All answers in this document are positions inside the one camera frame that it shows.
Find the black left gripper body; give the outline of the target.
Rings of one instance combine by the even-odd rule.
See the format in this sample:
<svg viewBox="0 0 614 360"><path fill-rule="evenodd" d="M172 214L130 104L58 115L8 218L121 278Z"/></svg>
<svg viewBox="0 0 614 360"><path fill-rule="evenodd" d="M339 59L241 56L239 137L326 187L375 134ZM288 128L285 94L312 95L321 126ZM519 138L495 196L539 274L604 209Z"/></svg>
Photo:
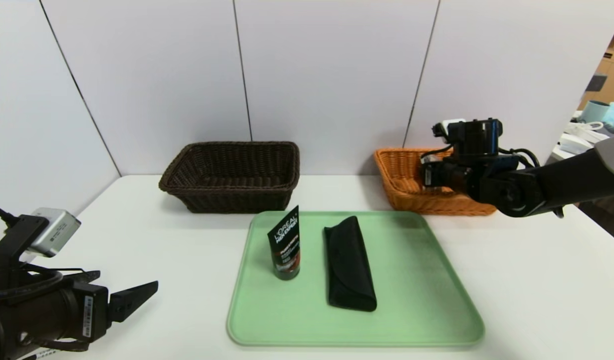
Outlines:
<svg viewBox="0 0 614 360"><path fill-rule="evenodd" d="M67 281L0 301L0 360L39 349L82 353L105 335L108 290Z"/></svg>

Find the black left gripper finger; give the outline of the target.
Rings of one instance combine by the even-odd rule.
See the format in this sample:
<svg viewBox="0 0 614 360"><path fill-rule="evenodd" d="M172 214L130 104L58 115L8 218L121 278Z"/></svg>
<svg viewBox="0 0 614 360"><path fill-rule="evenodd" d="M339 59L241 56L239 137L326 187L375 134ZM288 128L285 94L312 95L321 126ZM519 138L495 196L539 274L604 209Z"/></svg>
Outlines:
<svg viewBox="0 0 614 360"><path fill-rule="evenodd" d="M112 293L108 303L108 323L124 322L140 306L154 296L158 289L159 282L152 281Z"/></svg>
<svg viewBox="0 0 614 360"><path fill-rule="evenodd" d="M98 280L100 276L101 276L101 271L99 270L79 271L79 272L72 273L69 275L64 275L64 280L67 281L68 284L75 284L75 283L90 284L93 281Z"/></svg>

